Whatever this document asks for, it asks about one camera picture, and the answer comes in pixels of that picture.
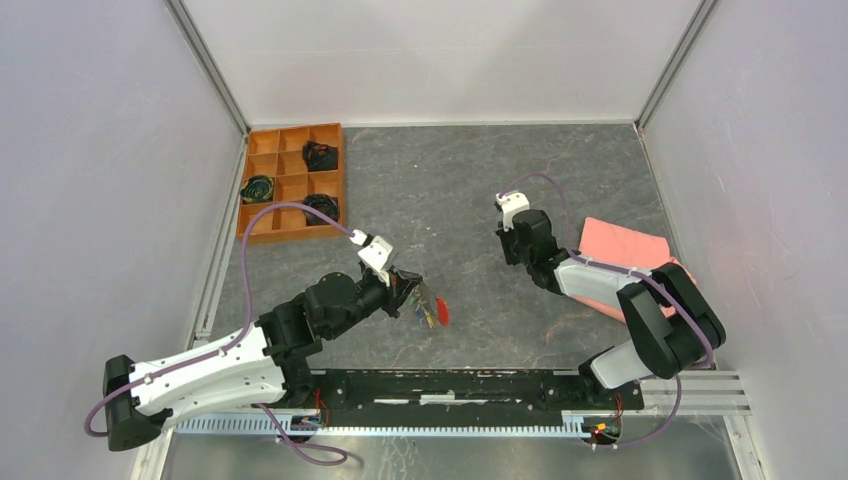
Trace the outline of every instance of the wooden tray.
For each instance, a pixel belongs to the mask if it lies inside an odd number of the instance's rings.
[[[337,170],[309,173],[302,148],[307,140],[338,147]],[[344,138],[338,123],[250,132],[242,185],[253,175],[274,177],[274,202],[302,202],[307,195],[324,193],[339,205],[339,223],[346,225],[344,188]],[[251,219],[270,203],[245,204],[239,199],[236,235],[244,241]],[[341,232],[330,225],[306,225],[301,210],[284,208],[268,213],[254,225],[248,243],[284,242],[305,238],[333,237]]]

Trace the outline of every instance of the white wall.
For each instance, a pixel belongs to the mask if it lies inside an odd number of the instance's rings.
[[[0,478],[127,478],[83,417],[184,346],[240,135],[163,2],[0,12]]]
[[[775,478],[845,478],[848,4],[722,2],[647,127]]]
[[[622,121],[698,0],[186,0],[254,125]]]

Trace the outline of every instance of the pink cloth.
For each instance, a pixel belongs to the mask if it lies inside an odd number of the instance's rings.
[[[580,238],[580,253],[601,262],[626,267],[653,269],[668,262],[680,265],[680,262],[671,256],[666,239],[592,217],[586,217],[583,236]],[[575,300],[624,322],[624,315],[617,308],[607,307],[583,297],[575,297]],[[674,313],[674,308],[663,308],[663,313],[668,317]]]

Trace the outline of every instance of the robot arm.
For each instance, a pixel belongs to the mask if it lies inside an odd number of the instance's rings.
[[[128,450],[156,438],[162,429],[204,413],[257,403],[297,407],[315,381],[306,357],[377,310],[392,317],[422,277],[394,268],[394,249],[383,238],[355,232],[362,278],[330,273],[288,302],[260,315],[228,352],[222,347],[239,333],[171,357],[134,363],[110,359],[104,396],[129,382],[144,383],[106,405],[109,449]],[[151,379],[151,374],[186,359],[219,355]]]
[[[558,295],[589,298],[620,308],[624,314],[631,340],[602,352],[579,368],[596,392],[653,375],[672,378],[706,354],[679,313],[666,318],[660,307],[670,304],[635,272],[649,275],[665,288],[694,319],[713,349],[724,343],[721,322],[680,266],[667,263],[654,270],[601,268],[580,257],[579,252],[560,248],[547,214],[531,209],[522,193],[496,196],[496,207],[503,215],[496,233],[507,264],[524,265],[540,288]]]

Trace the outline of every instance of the gray work surface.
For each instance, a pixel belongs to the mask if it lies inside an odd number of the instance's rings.
[[[626,417],[624,438],[660,419]],[[592,453],[576,439],[331,437],[314,443],[351,452],[342,466],[318,467],[264,436],[176,435],[165,480],[271,478],[472,480],[734,480],[739,471],[721,417],[677,418],[639,446]],[[323,452],[306,450],[330,460]]]
[[[539,289],[507,266],[495,230],[494,195],[523,173],[545,171],[565,186],[571,229],[555,190],[531,179],[521,190],[551,216],[559,243],[577,247],[584,218],[668,236],[656,186],[628,125],[463,126],[345,129],[348,226],[385,236],[396,266],[424,273],[450,308],[429,328],[406,308],[382,311],[309,357],[314,368],[576,367],[628,339],[620,322]],[[236,241],[213,339],[245,316]],[[248,248],[255,316],[321,276],[359,279],[346,238]]]

